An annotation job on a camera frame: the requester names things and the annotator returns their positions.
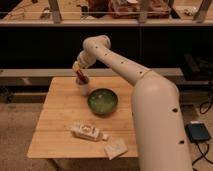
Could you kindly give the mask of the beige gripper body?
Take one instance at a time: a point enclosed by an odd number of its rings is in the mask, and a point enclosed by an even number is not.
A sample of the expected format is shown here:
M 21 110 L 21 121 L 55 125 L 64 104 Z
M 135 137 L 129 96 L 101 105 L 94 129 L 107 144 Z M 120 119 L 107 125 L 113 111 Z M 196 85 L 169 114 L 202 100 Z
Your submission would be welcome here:
M 82 72 L 96 62 L 96 59 L 89 55 L 86 51 L 81 51 L 77 56 L 77 60 L 73 63 L 72 69 L 75 73 Z

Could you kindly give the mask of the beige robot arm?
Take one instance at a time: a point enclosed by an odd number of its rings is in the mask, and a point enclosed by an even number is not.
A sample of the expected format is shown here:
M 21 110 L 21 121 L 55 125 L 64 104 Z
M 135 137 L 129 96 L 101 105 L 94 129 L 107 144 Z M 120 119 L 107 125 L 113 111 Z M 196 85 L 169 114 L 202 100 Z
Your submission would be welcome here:
M 99 60 L 133 86 L 131 111 L 140 171 L 193 171 L 177 86 L 110 47 L 106 35 L 88 37 L 77 61 L 88 68 Z

